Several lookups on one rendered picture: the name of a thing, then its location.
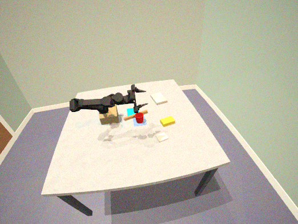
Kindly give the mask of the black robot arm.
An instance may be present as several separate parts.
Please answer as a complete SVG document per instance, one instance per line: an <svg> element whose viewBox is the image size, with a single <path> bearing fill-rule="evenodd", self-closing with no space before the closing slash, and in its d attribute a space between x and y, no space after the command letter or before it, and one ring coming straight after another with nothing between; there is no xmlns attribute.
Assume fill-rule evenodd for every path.
<svg viewBox="0 0 298 224"><path fill-rule="evenodd" d="M127 102L134 103L135 93L132 90L127 91ZM73 98L70 103L70 111L77 112L80 109L98 110L99 114L108 113L109 107L116 105L124 105L124 95L121 93L110 94L102 99L77 99Z"/></svg>

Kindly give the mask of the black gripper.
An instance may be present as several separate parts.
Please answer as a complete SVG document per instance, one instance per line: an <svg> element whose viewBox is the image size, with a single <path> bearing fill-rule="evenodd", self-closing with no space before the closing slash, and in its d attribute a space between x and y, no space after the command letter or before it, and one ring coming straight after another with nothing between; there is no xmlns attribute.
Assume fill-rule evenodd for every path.
<svg viewBox="0 0 298 224"><path fill-rule="evenodd" d="M133 93L134 93L134 92L136 92L136 93L146 92L145 90L138 89L137 87L135 87L135 85L131 85L131 90L132 90ZM127 96L124 95L124 104L130 104L129 102L127 102L127 100L128 100ZM136 105L136 98L135 98L133 104L134 104L134 107L133 107L133 109L134 109L134 113L138 113L138 110L139 110L141 107L147 105L148 103L141 104L141 105L138 105L138 106L137 106L137 105Z"/></svg>

